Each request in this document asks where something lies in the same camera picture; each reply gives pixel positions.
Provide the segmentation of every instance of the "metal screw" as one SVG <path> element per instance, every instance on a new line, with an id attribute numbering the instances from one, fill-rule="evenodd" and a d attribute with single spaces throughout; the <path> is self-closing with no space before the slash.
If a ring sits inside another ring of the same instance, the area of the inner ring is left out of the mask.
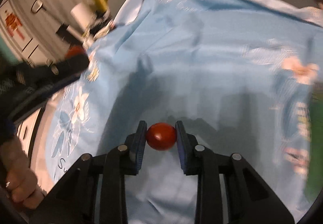
<path id="1" fill-rule="evenodd" d="M 119 151 L 126 151 L 128 149 L 128 147 L 126 146 L 126 145 L 120 145 L 119 147 L 118 147 L 118 150 Z"/>
<path id="2" fill-rule="evenodd" d="M 204 149 L 205 149 L 205 147 L 204 147 L 204 146 L 202 146 L 202 145 L 196 145 L 196 146 L 195 146 L 195 150 L 196 150 L 196 151 L 201 152 L 201 151 L 203 151 Z"/>
<path id="3" fill-rule="evenodd" d="M 87 160 L 89 160 L 91 158 L 91 155 L 90 154 L 83 154 L 82 156 L 81 156 L 81 159 L 83 160 L 83 161 L 87 161 Z"/>
<path id="4" fill-rule="evenodd" d="M 241 160 L 242 156 L 240 154 L 238 154 L 238 153 L 234 153 L 234 154 L 232 154 L 232 158 L 234 160 Z"/>
<path id="5" fill-rule="evenodd" d="M 57 67 L 55 65 L 52 65 L 51 66 L 51 70 L 52 72 L 55 74 L 55 75 L 58 75 L 59 74 L 59 70 L 57 69 Z"/>

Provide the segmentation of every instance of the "green object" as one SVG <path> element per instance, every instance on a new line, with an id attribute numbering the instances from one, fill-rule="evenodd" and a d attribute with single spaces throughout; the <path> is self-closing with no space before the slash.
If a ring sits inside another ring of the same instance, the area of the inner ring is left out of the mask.
<path id="1" fill-rule="evenodd" d="M 9 64 L 17 64 L 18 59 L 15 57 L 13 52 L 9 49 L 7 44 L 3 41 L 2 37 L 0 36 L 0 54 Z"/>
<path id="2" fill-rule="evenodd" d="M 309 108 L 311 119 L 311 159 L 305 195 L 310 202 L 318 197 L 323 187 L 323 93 L 313 94 Z"/>

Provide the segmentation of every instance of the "person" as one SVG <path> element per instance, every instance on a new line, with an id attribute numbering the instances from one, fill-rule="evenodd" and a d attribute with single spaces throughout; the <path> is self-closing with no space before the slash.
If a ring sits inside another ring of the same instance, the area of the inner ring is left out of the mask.
<path id="1" fill-rule="evenodd" d="M 13 137 L 0 147 L 0 158 L 8 172 L 6 188 L 11 191 L 13 202 L 36 209 L 44 199 L 44 194 L 37 184 L 37 176 L 29 168 L 29 160 L 19 138 Z"/>

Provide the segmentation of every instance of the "paper towel roll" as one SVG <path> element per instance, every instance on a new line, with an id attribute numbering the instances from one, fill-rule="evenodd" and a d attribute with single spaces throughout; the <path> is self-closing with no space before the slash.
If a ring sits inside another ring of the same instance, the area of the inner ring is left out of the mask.
<path id="1" fill-rule="evenodd" d="M 74 17 L 83 31 L 85 31 L 88 25 L 91 23 L 93 14 L 94 12 L 91 10 L 91 8 L 83 2 L 79 3 L 71 10 L 71 15 Z"/>

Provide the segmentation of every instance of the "red object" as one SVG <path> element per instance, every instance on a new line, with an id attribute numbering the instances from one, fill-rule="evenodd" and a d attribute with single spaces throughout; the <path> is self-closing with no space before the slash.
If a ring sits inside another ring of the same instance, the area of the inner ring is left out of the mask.
<path id="1" fill-rule="evenodd" d="M 146 133 L 146 141 L 153 149 L 170 149 L 176 142 L 176 129 L 167 123 L 154 124 Z"/>
<path id="2" fill-rule="evenodd" d="M 12 31 L 9 27 L 7 27 L 7 31 L 8 31 L 8 33 L 9 33 L 9 35 L 10 35 L 11 37 L 13 37 L 13 36 L 14 36 L 13 31 Z"/>
<path id="3" fill-rule="evenodd" d="M 65 55 L 65 59 L 79 54 L 85 54 L 84 48 L 80 45 L 71 46 Z"/>
<path id="4" fill-rule="evenodd" d="M 16 31 L 17 31 L 18 35 L 20 36 L 20 38 L 21 38 L 22 40 L 25 40 L 24 35 L 19 31 L 19 29 L 17 29 Z"/>

